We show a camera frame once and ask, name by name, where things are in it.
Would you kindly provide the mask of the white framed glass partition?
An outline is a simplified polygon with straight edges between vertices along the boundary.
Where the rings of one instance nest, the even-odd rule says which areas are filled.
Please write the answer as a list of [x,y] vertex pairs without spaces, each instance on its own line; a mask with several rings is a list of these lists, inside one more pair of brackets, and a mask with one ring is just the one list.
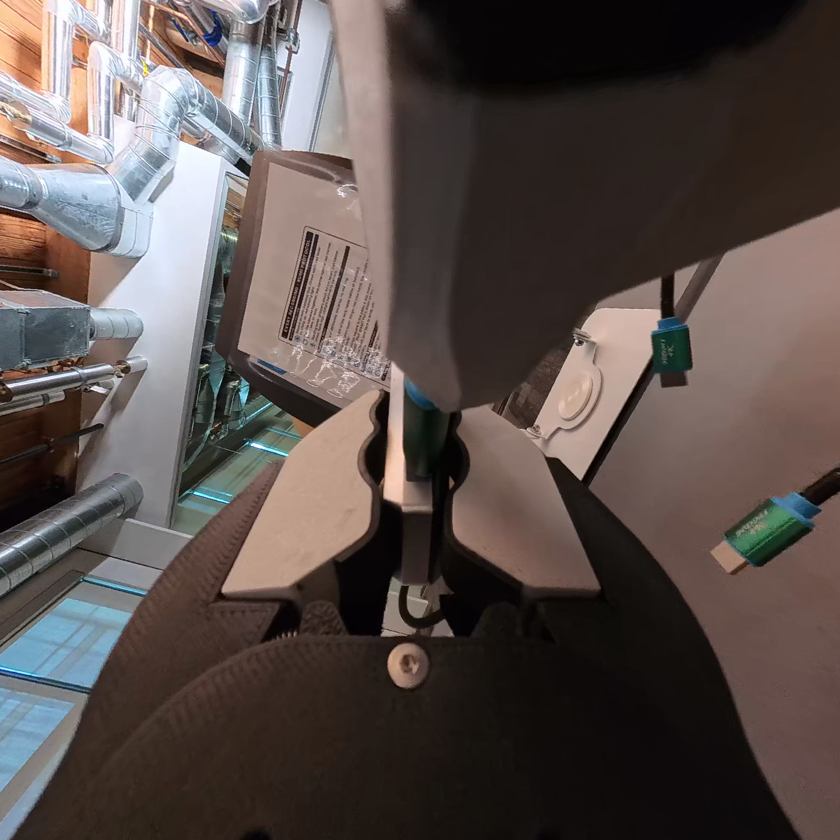
[[150,242],[139,258],[95,253],[88,299],[100,317],[89,364],[129,365],[109,392],[81,398],[85,425],[77,488],[113,474],[136,480],[133,517],[172,523],[193,427],[200,356],[219,256],[231,256],[247,176],[224,158],[181,142],[175,168],[153,194]]

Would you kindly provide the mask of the laminated instruction sheet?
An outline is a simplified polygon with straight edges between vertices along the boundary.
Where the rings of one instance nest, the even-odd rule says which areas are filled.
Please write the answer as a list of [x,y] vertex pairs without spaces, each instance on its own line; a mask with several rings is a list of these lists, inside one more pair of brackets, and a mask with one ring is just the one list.
[[353,175],[324,160],[268,161],[256,209],[238,349],[337,407],[390,391]]

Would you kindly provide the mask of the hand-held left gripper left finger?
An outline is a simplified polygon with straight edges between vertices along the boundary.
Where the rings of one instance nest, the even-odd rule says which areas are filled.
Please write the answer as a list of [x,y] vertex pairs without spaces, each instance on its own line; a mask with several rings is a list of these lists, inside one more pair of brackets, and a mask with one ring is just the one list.
[[340,564],[380,523],[387,393],[364,394],[287,457],[222,595],[237,601],[338,601]]

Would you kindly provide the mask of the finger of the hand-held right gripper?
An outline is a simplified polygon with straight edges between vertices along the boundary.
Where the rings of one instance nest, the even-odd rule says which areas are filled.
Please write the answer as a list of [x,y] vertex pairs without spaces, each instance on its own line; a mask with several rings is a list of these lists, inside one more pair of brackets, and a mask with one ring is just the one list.
[[459,86],[404,2],[332,2],[387,357],[446,412],[596,302],[838,208],[839,3],[685,74]]

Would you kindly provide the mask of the metal pole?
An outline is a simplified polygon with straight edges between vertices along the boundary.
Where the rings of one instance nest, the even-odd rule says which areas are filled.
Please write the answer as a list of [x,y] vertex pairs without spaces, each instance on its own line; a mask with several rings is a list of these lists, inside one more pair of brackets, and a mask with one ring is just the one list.
[[687,322],[690,314],[697,305],[700,296],[715,275],[725,254],[703,259],[696,267],[686,288],[675,303],[675,316],[682,322]]

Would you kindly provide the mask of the silver ventilation ducts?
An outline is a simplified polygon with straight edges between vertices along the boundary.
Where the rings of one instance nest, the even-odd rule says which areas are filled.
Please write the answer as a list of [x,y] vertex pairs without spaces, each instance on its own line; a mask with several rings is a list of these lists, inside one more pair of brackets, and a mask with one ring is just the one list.
[[151,241],[152,197],[175,167],[186,127],[209,137],[233,163],[278,149],[279,93],[269,113],[265,51],[245,35],[277,33],[276,2],[200,2],[230,17],[224,95],[214,96],[178,67],[142,70],[140,2],[91,11],[79,2],[43,2],[41,82],[35,92],[2,75],[2,112],[18,130],[84,164],[28,166],[2,159],[2,209],[26,213],[91,253],[139,258]]

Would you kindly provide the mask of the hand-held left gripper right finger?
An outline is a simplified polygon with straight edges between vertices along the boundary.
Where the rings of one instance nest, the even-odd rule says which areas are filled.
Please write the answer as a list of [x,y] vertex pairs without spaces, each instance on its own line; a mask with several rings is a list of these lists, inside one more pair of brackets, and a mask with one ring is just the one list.
[[531,599],[592,598],[601,586],[542,451],[491,410],[466,410],[467,461],[451,497],[457,549]]

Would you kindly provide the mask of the black hub with short cable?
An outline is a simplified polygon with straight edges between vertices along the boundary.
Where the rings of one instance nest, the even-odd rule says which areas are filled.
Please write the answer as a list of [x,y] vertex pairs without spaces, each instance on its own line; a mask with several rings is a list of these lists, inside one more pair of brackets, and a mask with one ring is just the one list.
[[433,636],[444,622],[436,584],[449,426],[450,415],[436,408],[393,365],[383,500],[395,514],[399,530],[396,610],[405,629],[419,636]]

